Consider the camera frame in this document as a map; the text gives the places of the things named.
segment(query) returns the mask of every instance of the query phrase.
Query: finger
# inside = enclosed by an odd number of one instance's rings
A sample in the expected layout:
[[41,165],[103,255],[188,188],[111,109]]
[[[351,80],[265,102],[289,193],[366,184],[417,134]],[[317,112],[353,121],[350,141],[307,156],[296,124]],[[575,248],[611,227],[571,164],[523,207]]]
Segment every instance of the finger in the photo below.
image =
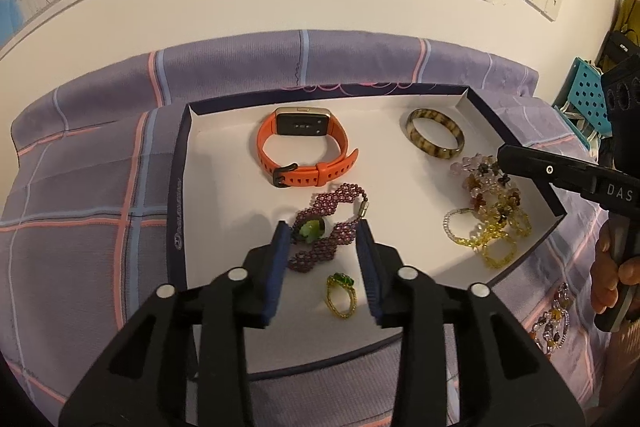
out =
[[593,308],[593,311],[595,311],[598,315],[604,313],[604,310],[607,309],[607,307],[600,302],[593,289],[591,290],[591,307]]
[[604,287],[591,287],[591,292],[598,298],[598,302],[607,308],[613,308],[618,302],[618,289],[607,290]]
[[591,265],[592,287],[613,290],[618,287],[618,265],[612,258],[601,255]]
[[627,285],[640,283],[640,257],[629,259],[623,263],[618,270],[620,282]]
[[609,221],[600,228],[600,234],[596,241],[596,253],[607,253],[611,248],[611,234],[609,232]]

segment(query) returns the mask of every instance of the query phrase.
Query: orange watch strap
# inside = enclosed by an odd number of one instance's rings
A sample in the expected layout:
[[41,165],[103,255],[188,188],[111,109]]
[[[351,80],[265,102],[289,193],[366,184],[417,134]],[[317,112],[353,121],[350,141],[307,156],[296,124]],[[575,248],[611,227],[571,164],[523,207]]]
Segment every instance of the orange watch strap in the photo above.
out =
[[[256,145],[258,158],[262,169],[270,176],[276,169],[281,168],[276,162],[271,160],[264,152],[264,144],[267,139],[276,134],[276,115],[272,112],[267,119],[262,122],[258,130]],[[297,169],[282,172],[281,181],[284,185],[291,187],[322,187],[329,181],[339,178],[353,167],[358,158],[358,150],[355,149],[349,156],[349,140],[340,122],[331,115],[327,134],[336,140],[340,147],[340,155],[332,162],[319,162],[315,166],[300,166]]]

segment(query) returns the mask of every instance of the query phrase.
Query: tortoiseshell bangle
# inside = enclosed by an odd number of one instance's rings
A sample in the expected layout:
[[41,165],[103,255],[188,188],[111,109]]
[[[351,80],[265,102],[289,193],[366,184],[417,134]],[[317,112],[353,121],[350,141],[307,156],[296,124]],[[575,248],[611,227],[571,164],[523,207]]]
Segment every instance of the tortoiseshell bangle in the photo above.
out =
[[[440,147],[427,140],[415,128],[414,120],[416,118],[427,118],[428,120],[436,121],[446,127],[456,139],[458,147],[456,149],[448,149]],[[429,156],[434,156],[436,158],[442,158],[444,160],[455,158],[462,152],[462,149],[465,146],[465,135],[462,133],[460,126],[447,115],[442,114],[440,111],[436,111],[435,109],[416,109],[413,111],[409,115],[409,118],[406,119],[406,131],[409,135],[409,140],[411,140],[418,149],[426,152]]]

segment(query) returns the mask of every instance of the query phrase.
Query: purple blanket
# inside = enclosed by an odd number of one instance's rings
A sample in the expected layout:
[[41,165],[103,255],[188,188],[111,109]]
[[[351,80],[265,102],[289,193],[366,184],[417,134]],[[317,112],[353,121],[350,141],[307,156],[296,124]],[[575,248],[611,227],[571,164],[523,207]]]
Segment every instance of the purple blanket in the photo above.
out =
[[[520,64],[444,42],[301,30],[185,44],[60,86],[12,126],[20,169],[0,221],[0,349],[57,422],[84,372],[167,279],[168,180],[185,103],[318,84],[463,84],[525,145],[588,160],[555,110],[531,98],[537,79]],[[568,216],[495,290],[529,328],[568,282],[572,327],[552,362],[584,403],[607,342],[589,302],[594,241],[606,216],[578,196],[558,195]],[[449,348],[453,422],[457,370]],[[256,425],[386,426],[398,359],[392,344],[318,371],[253,381]]]

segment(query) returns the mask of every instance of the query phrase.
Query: smartwatch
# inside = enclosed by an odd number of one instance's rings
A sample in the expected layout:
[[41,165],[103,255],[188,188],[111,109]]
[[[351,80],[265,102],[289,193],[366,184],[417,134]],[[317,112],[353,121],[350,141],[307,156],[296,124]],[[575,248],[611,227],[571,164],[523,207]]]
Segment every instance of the smartwatch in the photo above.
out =
[[[340,147],[340,155],[332,162],[315,166],[292,163],[280,167],[264,153],[264,144],[274,135],[331,136]],[[262,122],[258,130],[257,149],[262,169],[271,177],[273,185],[284,187],[322,187],[349,171],[358,158],[355,149],[349,156],[349,141],[340,122],[328,109],[317,107],[280,107]]]

